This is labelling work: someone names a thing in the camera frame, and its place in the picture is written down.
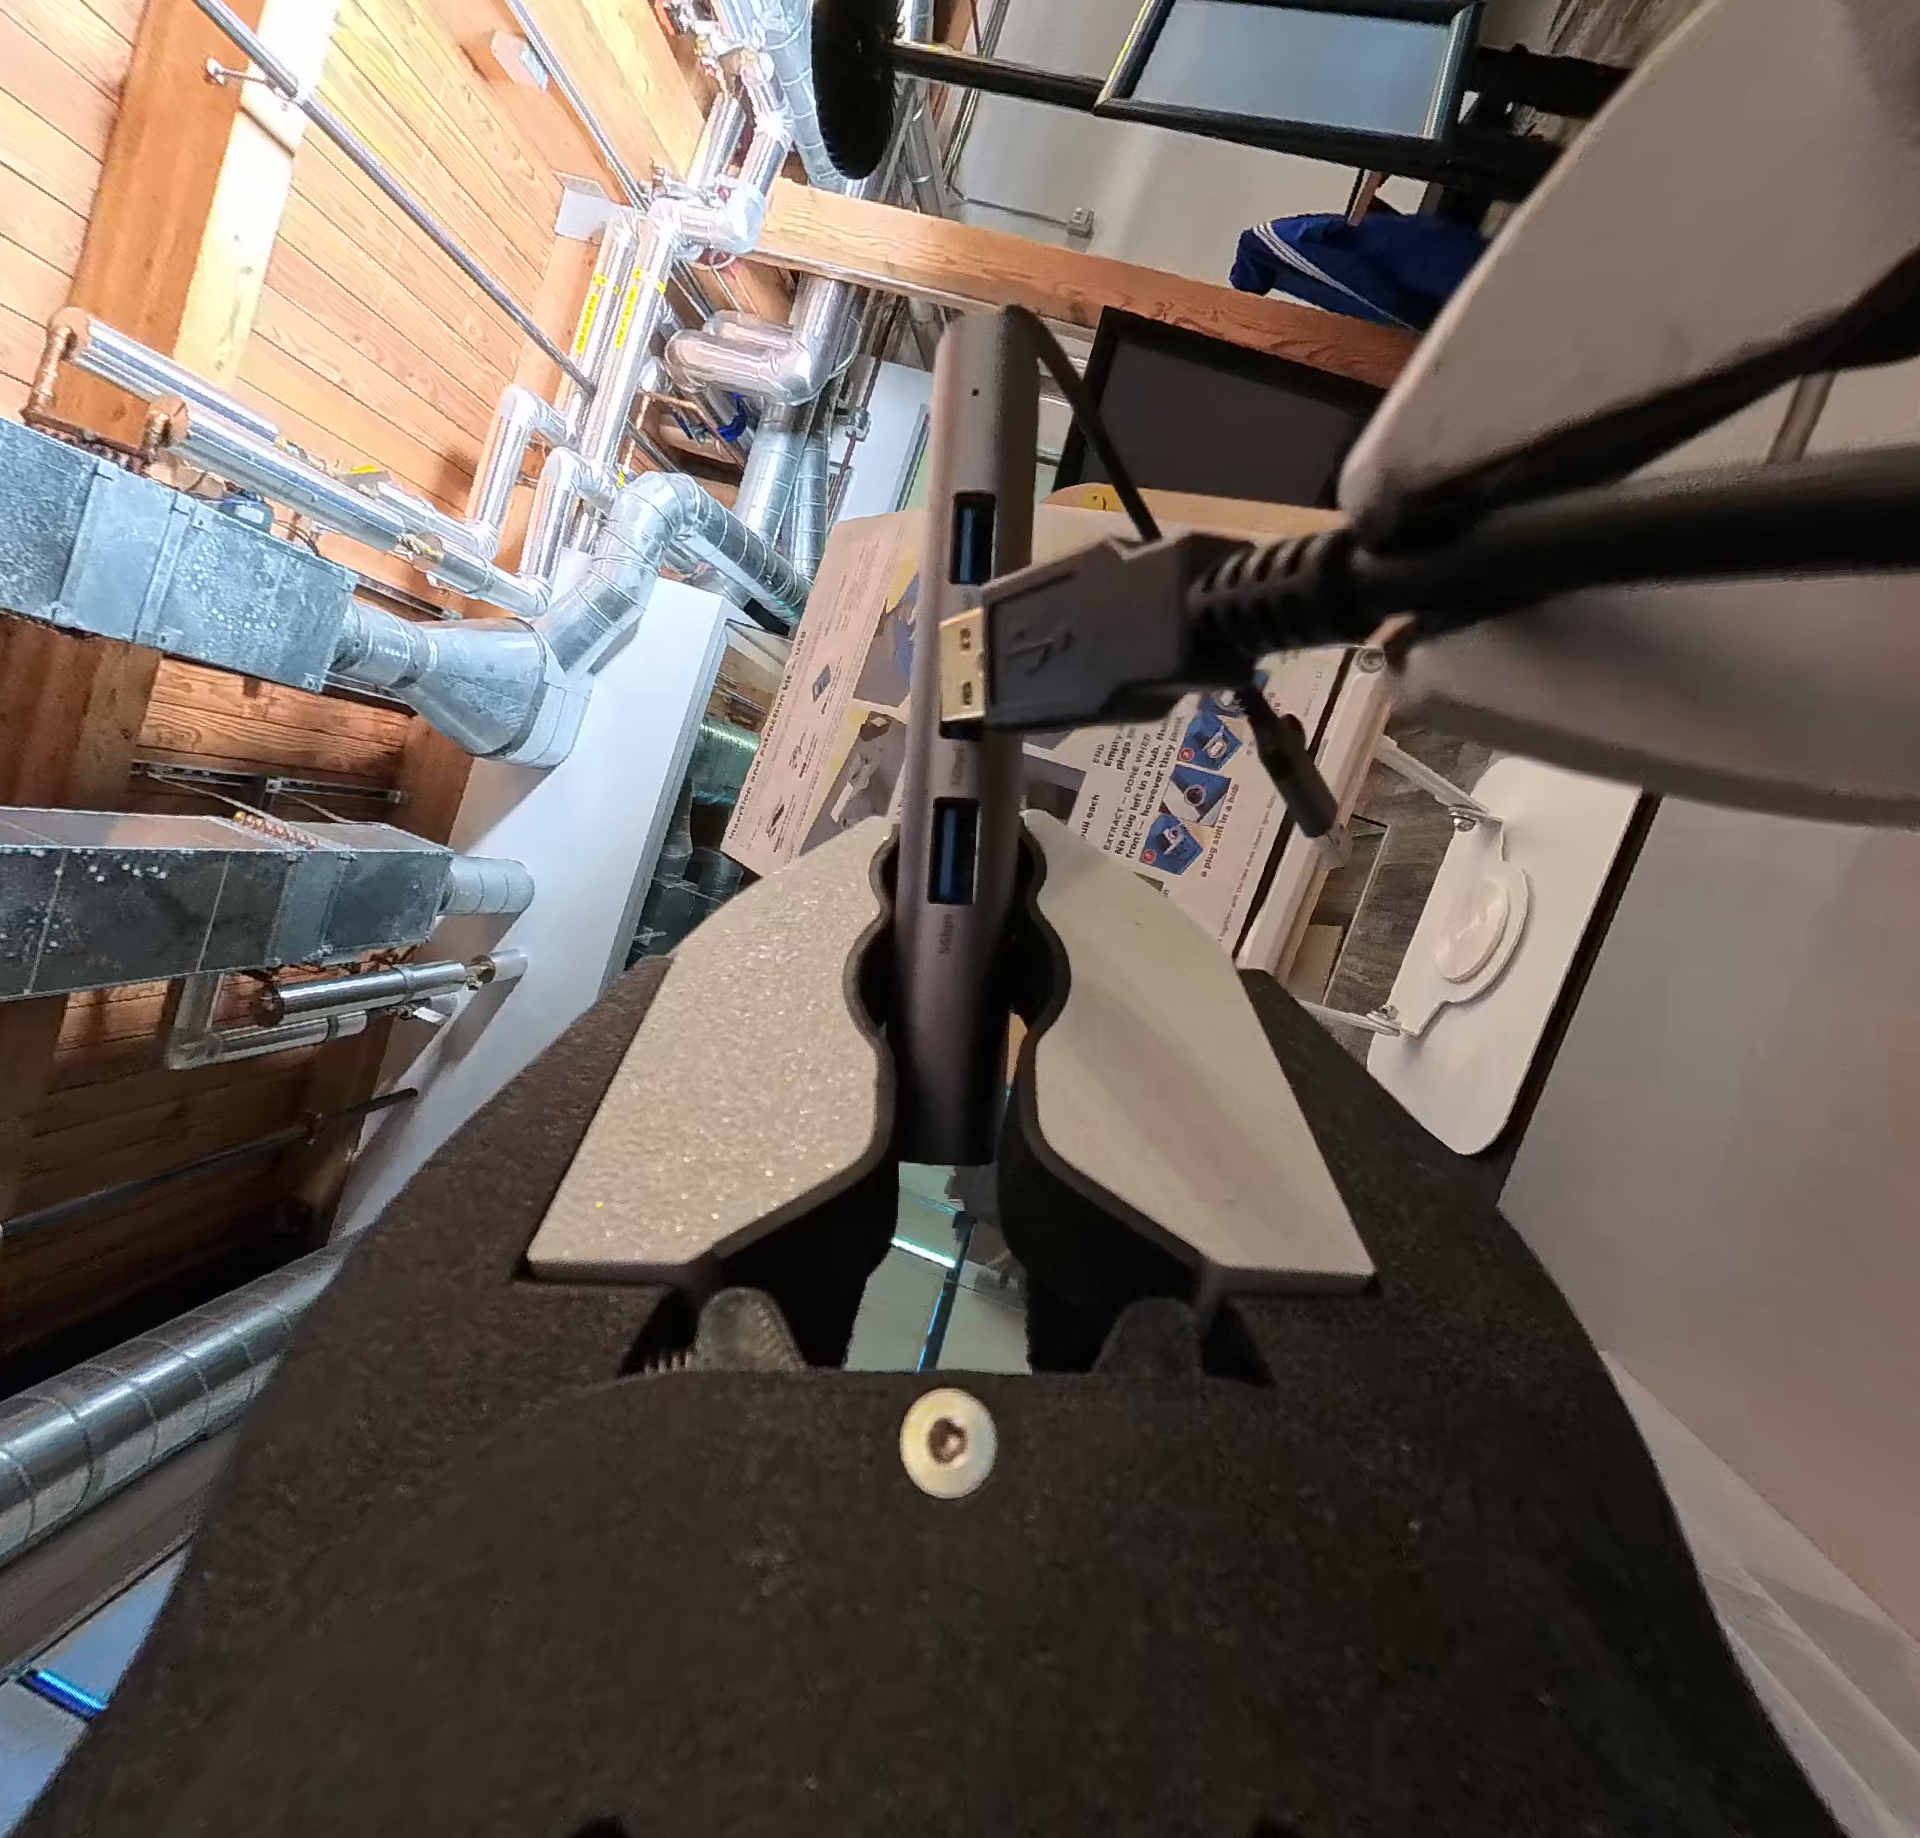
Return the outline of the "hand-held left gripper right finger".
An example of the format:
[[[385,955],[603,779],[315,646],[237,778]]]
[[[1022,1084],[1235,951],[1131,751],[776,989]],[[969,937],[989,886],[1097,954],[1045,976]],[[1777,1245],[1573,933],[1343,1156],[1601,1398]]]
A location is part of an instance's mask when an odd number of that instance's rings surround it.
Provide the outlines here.
[[[996,1197],[1028,1362],[1097,1361],[1137,1304],[1231,1345],[1231,1315],[1378,1289],[1240,973],[1164,891],[1028,811],[1010,939]]]

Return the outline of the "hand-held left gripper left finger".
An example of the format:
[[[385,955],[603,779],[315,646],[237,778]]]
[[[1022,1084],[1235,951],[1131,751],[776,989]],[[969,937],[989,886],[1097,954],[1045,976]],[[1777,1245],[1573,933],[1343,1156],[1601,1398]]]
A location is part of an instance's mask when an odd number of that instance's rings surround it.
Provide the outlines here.
[[[896,836],[857,824],[746,888],[670,958],[528,1247],[539,1281],[776,1298],[841,1361],[891,1245]]]

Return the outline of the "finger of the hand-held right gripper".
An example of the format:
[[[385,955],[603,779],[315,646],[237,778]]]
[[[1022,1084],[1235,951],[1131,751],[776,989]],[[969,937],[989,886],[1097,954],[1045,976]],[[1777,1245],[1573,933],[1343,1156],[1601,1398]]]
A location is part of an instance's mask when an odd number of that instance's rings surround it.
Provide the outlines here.
[[[1345,459],[1353,529],[1615,482],[1915,356],[1918,0],[1709,0],[1562,155]]]
[[[1912,574],[1598,590],[1387,642],[1411,723],[1727,809],[1918,826]]]

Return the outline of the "dark usb connector with cable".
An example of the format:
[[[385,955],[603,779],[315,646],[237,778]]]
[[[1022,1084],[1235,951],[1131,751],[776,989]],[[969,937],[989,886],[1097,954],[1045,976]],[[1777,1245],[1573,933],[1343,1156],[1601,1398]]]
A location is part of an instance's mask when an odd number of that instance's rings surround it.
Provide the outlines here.
[[[1105,466],[1134,537],[1022,583],[1032,557],[1041,372]],[[1060,341],[1023,307],[963,315],[935,356],[925,544],[893,880],[900,1154],[993,1154],[1020,877],[1017,735],[1145,722],[1188,691],[1235,695],[1300,828],[1334,802],[1304,735],[1258,686],[1277,642],[1229,606],[1280,547],[1166,534]]]

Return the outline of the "blue jacket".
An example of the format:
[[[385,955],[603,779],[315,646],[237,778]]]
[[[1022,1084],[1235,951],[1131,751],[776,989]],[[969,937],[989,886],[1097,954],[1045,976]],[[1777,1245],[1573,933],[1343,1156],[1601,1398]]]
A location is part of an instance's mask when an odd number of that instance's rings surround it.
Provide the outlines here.
[[[1240,232],[1229,288],[1426,331],[1485,246],[1470,225],[1387,205],[1356,223],[1341,214],[1270,218]]]

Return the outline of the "white stand base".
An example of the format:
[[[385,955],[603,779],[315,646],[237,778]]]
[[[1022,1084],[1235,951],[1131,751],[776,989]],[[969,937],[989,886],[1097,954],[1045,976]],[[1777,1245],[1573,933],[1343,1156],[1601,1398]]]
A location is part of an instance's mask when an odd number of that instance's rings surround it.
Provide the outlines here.
[[[1382,741],[1379,766],[1453,820],[1367,1068],[1458,1156],[1491,1149],[1641,806],[1603,778],[1501,756],[1467,789]]]

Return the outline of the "metal air duct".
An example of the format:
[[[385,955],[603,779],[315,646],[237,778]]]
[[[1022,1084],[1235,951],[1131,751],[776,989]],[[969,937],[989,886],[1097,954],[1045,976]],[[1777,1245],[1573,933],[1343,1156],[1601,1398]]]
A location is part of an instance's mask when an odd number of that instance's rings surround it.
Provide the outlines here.
[[[795,621],[865,294],[805,0],[5,0],[7,611],[564,762],[659,574]]]

